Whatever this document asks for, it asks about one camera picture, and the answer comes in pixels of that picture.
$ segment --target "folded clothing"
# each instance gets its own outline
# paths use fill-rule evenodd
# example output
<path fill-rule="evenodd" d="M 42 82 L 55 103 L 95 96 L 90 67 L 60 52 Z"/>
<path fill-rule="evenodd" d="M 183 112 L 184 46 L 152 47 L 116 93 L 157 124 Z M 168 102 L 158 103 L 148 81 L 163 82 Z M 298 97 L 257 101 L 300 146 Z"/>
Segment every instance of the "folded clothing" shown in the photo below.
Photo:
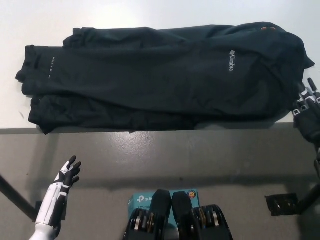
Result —
<path fill-rule="evenodd" d="M 75 28 L 63 48 L 27 46 L 16 78 L 25 95 L 42 96 L 36 101 L 45 104 L 33 104 L 30 121 L 39 124 L 44 118 L 39 110 L 50 111 L 43 128 L 49 119 L 48 129 L 54 128 L 55 116 L 63 115 L 59 103 L 74 115 L 57 127 L 179 130 L 205 120 L 253 121 L 282 114 L 298 96 L 304 69 L 313 65 L 302 40 L 272 23 Z M 98 116 L 80 117 L 79 109 L 93 116 L 99 112 L 104 124 L 93 123 Z M 135 113 L 139 117 L 131 118 Z M 115 123 L 114 116 L 127 116 L 126 123 Z"/>
<path fill-rule="evenodd" d="M 31 100 L 29 122 L 44 134 L 58 127 L 136 131 L 193 130 L 204 117 L 138 111 L 80 96 L 45 95 Z"/>

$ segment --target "clothing pile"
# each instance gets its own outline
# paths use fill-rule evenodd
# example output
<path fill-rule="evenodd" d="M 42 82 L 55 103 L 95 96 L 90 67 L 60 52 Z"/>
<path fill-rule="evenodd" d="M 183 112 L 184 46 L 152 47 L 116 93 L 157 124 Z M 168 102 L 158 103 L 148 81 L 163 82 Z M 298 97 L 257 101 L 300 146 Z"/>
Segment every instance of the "clothing pile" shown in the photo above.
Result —
<path fill-rule="evenodd" d="M 75 28 L 63 47 L 26 46 L 16 79 L 29 121 L 58 127 L 193 130 L 291 109 L 303 41 L 268 22 L 155 30 Z"/>

